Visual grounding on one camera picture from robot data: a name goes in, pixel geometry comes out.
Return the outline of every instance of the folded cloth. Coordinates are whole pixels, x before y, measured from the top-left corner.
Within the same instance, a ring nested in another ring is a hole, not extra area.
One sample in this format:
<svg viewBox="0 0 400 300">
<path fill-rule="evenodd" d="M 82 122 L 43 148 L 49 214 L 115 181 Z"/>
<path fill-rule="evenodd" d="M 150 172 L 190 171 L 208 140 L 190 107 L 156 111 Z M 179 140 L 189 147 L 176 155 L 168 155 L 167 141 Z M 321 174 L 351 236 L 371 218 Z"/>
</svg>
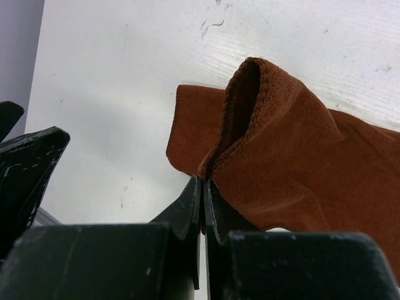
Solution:
<svg viewBox="0 0 400 300">
<path fill-rule="evenodd" d="M 180 86 L 167 156 L 261 229 L 359 231 L 400 279 L 400 133 L 327 109 L 248 58 L 226 91 Z"/>
</svg>

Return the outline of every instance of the brown towel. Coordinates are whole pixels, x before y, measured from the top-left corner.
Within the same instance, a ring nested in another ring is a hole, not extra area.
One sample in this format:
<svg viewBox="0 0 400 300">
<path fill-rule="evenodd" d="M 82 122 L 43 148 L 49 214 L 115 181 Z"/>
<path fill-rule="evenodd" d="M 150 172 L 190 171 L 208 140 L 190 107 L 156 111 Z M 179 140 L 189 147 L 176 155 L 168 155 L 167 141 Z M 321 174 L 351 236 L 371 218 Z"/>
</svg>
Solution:
<svg viewBox="0 0 400 300">
<path fill-rule="evenodd" d="M 225 93 L 180 86 L 167 156 L 262 229 L 370 235 L 400 279 L 400 133 L 327 109 L 272 63 L 247 59 Z"/>
</svg>

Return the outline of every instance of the white table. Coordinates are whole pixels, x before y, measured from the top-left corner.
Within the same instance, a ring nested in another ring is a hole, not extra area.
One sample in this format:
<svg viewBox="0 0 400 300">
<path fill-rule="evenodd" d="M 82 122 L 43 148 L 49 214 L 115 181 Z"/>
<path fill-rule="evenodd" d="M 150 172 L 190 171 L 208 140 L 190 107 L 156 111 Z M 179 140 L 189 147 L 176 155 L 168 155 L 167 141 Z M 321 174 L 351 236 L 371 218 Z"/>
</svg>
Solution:
<svg viewBox="0 0 400 300">
<path fill-rule="evenodd" d="M 152 219 L 188 180 L 165 157 L 177 85 L 225 88 L 248 56 L 400 130 L 399 1 L 48 0 L 26 131 L 59 126 L 71 143 L 43 208 L 63 223 Z"/>
</svg>

